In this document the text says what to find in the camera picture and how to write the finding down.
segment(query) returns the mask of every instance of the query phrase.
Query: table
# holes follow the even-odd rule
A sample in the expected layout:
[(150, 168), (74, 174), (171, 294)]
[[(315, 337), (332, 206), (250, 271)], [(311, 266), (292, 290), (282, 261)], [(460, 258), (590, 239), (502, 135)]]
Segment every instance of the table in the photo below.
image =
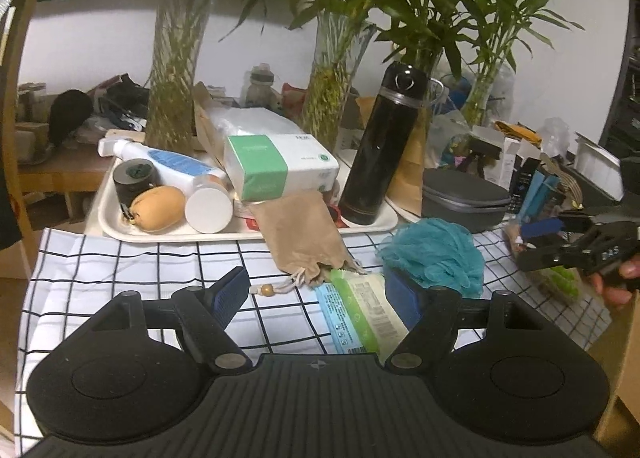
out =
[[(376, 247), (391, 233), (344, 237), (352, 256), (371, 272), (380, 271)], [(500, 229), (474, 235), (484, 256), (483, 298), (508, 289), (587, 347), (610, 322), (609, 311), (593, 298), (567, 307), (532, 285), (518, 271)], [(41, 438), (27, 405), (25, 388), (33, 368), (64, 338), (114, 295), (137, 290), (143, 299), (168, 298), (190, 284), (210, 286), (244, 265), (254, 285), (286, 279), (262, 241), (188, 245), (126, 244), (111, 238), (45, 230), (25, 298), (18, 340), (15, 443), (18, 455)], [(264, 352), (325, 354), (335, 348), (313, 290), (295, 289), (274, 297), (250, 296), (226, 331), (256, 362)], [(460, 330), (456, 347), (479, 340), (483, 330)], [(150, 336), (177, 346), (171, 330)]]
[(65, 195), (70, 218), (76, 215), (74, 193), (99, 189), (112, 159), (98, 155), (93, 144), (76, 144), (76, 148), (58, 148), (46, 162), (18, 168), (23, 193), (41, 191)]

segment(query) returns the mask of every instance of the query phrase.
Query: ribbed black surface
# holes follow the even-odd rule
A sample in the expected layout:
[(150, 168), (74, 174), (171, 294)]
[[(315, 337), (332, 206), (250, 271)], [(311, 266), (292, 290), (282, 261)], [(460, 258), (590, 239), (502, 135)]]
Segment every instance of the ribbed black surface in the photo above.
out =
[(47, 438), (29, 458), (606, 458), (587, 435), (520, 447), (459, 426), (420, 378), (390, 375), (372, 355), (265, 355), (218, 378), (202, 403), (163, 434), (80, 446)]

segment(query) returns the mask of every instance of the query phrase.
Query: wooden bead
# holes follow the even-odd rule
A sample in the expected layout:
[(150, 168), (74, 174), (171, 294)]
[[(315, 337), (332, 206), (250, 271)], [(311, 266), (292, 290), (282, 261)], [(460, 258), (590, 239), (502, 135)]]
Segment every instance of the wooden bead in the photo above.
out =
[(272, 295), (276, 295), (276, 293), (273, 291), (272, 284), (262, 285), (260, 287), (260, 294), (263, 295), (264, 297), (271, 297)]

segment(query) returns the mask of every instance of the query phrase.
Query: green and white box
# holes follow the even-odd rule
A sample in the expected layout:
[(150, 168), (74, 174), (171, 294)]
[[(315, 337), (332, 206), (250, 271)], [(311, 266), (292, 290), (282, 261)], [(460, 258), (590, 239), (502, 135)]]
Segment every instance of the green and white box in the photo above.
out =
[(242, 201), (328, 191), (338, 169), (338, 161), (310, 134), (229, 136), (225, 143), (225, 170)]

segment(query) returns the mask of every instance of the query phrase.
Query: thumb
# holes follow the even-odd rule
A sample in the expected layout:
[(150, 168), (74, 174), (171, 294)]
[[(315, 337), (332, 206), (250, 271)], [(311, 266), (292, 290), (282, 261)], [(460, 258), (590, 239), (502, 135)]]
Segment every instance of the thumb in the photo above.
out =
[(640, 278), (640, 255), (635, 255), (629, 261), (620, 265), (620, 276), (625, 279)]

